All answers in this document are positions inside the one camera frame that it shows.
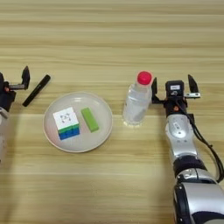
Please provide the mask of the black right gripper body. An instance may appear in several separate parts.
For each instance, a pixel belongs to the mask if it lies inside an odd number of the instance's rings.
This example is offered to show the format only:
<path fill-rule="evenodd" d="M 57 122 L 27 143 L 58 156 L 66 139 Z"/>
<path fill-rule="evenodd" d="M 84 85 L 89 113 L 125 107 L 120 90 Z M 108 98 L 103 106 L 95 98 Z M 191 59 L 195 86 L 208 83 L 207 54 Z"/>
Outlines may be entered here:
<path fill-rule="evenodd" d="M 200 93 L 188 93 L 184 95 L 176 95 L 166 97 L 161 103 L 164 106 L 166 116 L 171 115 L 187 115 L 187 100 L 198 99 Z"/>

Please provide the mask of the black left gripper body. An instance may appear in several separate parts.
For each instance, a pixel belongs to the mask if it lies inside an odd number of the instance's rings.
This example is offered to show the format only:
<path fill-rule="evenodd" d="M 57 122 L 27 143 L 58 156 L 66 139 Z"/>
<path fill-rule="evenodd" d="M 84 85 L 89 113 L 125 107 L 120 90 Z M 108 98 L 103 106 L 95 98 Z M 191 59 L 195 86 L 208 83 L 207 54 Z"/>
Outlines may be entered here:
<path fill-rule="evenodd" d="M 16 90 L 26 90 L 29 87 L 27 84 L 10 85 L 8 81 L 4 80 L 4 76 L 0 73 L 0 108 L 10 111 L 11 104 L 15 101 Z"/>

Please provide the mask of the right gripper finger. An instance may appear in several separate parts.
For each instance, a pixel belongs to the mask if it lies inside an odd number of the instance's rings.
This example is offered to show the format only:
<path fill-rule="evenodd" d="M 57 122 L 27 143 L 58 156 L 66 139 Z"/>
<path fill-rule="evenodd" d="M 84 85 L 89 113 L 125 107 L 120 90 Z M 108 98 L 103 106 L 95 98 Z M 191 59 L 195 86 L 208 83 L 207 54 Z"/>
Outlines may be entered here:
<path fill-rule="evenodd" d="M 157 97 L 158 93 L 158 84 L 157 84 L 157 78 L 154 78 L 152 84 L 151 84 L 151 91 L 152 91 L 152 103 L 159 103 L 159 99 Z"/>
<path fill-rule="evenodd" d="M 197 82 L 195 81 L 195 79 L 190 74 L 188 75 L 188 83 L 189 83 L 190 91 L 192 93 L 196 94 L 196 93 L 199 92 L 199 88 L 198 88 Z"/>

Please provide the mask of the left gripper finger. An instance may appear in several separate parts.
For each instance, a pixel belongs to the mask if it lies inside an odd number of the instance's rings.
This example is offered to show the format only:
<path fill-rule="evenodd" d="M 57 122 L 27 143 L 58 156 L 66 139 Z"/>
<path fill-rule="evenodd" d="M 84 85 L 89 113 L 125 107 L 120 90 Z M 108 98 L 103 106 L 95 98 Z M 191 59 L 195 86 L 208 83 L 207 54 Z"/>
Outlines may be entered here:
<path fill-rule="evenodd" d="M 30 81 L 30 71 L 29 67 L 26 66 L 22 72 L 22 83 L 27 84 Z"/>

